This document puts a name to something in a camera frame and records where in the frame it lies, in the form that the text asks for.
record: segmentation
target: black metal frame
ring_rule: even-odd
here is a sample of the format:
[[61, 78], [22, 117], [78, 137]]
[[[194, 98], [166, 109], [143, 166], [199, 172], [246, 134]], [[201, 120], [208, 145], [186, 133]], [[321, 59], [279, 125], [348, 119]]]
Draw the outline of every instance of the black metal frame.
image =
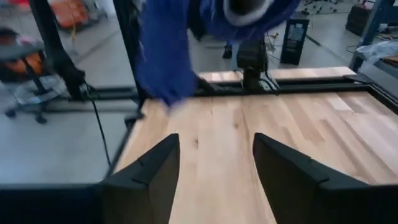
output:
[[[65, 53], [62, 44], [57, 34], [57, 28], [53, 23], [46, 21], [51, 18], [51, 14], [46, 15], [45, 7], [48, 6], [47, 1], [43, 0], [30, 0], [32, 12], [38, 22], [40, 33], [43, 37], [47, 56], [51, 58], [52, 65], [61, 77], [67, 80], [73, 80], [76, 77], [69, 77], [67, 71], [76, 71], [74, 64], [69, 56]], [[114, 0], [116, 12], [121, 26], [124, 43], [126, 46], [127, 54], [129, 56], [132, 70], [134, 70], [134, 54], [136, 51], [135, 43], [132, 42], [130, 34], [128, 34], [128, 16], [126, 12], [127, 7], [123, 7], [124, 1]], [[362, 74], [358, 75], [345, 75], [342, 77], [324, 77], [324, 78], [293, 78], [293, 79], [280, 79], [276, 80], [279, 84], [279, 89], [276, 91], [247, 91], [241, 88], [241, 82], [218, 82], [210, 83], [219, 88], [200, 88], [193, 97], [218, 97], [218, 96], [246, 96], [246, 95], [279, 95], [279, 94], [295, 94], [295, 93], [324, 93], [324, 92], [351, 92], [351, 91], [366, 91], [373, 97], [379, 100], [382, 104], [386, 105], [396, 114], [398, 113], [398, 100], [392, 96], [381, 86], [378, 86], [373, 81], [369, 80]], [[86, 100], [139, 100], [139, 108], [141, 108], [149, 97], [143, 92], [142, 88], [136, 82], [137, 91], [133, 87], [122, 86], [119, 88], [97, 88], [96, 95], [90, 95]], [[129, 139], [130, 133], [133, 130], [135, 122], [138, 117], [132, 117], [126, 120], [127, 131], [121, 141], [120, 146], [114, 156], [111, 166], [105, 174], [105, 179], [114, 174], [115, 167], [119, 161], [122, 151]], [[97, 188], [93, 187], [97, 183], [90, 184], [0, 184], [0, 219], [2, 217], [2, 208], [7, 207], [2, 203], [1, 197], [12, 190], [14, 193], [21, 191], [23, 194], [26, 191], [33, 191], [37, 194], [43, 195], [43, 198], [48, 194], [59, 198], [59, 203], [65, 198], [65, 192], [68, 192], [68, 197], [78, 197], [82, 202], [96, 201], [96, 197], [82, 197], [82, 194], [92, 195]]]

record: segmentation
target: wooden tabletop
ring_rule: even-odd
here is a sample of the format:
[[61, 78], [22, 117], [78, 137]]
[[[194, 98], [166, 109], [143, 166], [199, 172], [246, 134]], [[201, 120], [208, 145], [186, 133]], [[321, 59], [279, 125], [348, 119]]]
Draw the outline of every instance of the wooden tabletop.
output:
[[[276, 78], [352, 73], [345, 67], [271, 72]], [[168, 116], [159, 102], [147, 101], [142, 110], [146, 119], [136, 123], [116, 171], [179, 133], [173, 224], [275, 223], [252, 158], [256, 132], [367, 183], [398, 183], [398, 117], [365, 92], [195, 98]]]

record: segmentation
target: gray floor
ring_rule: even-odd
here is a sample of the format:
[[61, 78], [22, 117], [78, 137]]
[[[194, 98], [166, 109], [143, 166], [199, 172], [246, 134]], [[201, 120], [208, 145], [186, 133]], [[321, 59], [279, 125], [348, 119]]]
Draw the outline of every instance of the gray floor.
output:
[[[324, 47], [306, 40], [298, 67], [347, 66], [351, 54], [345, 48], [356, 44], [359, 37], [345, 31], [346, 16], [314, 16], [308, 35]], [[20, 32], [40, 37], [29, 14], [20, 19], [7, 17], [3, 20]], [[275, 30], [279, 33], [276, 45], [282, 44], [283, 31], [283, 26]], [[72, 52], [68, 35], [61, 36], [65, 48]], [[223, 49], [208, 48], [206, 44], [194, 40], [190, 44], [196, 72], [229, 70], [229, 61], [221, 58]], [[134, 84], [116, 19], [103, 21], [98, 26], [80, 32], [75, 49], [77, 54], [72, 54], [72, 58], [77, 67], [86, 71], [89, 83], [96, 86]], [[279, 58], [279, 54], [280, 47], [274, 56]], [[293, 67], [279, 65], [276, 59], [271, 59], [270, 68]], [[364, 72], [375, 79], [386, 79], [385, 74], [376, 69]], [[395, 80], [389, 83], [396, 85]], [[10, 97], [4, 92], [0, 93], [0, 108], [4, 109], [9, 102]], [[53, 106], [62, 108], [66, 105]], [[91, 108], [90, 104], [74, 106]], [[100, 115], [113, 157], [126, 130], [123, 118], [135, 105], [131, 102], [112, 102], [101, 103], [99, 107], [124, 110]], [[94, 114], [51, 114], [47, 118], [49, 123], [43, 126], [37, 124], [29, 114], [19, 114], [13, 120], [0, 116], [0, 183], [81, 183], [101, 180], [108, 167]]]

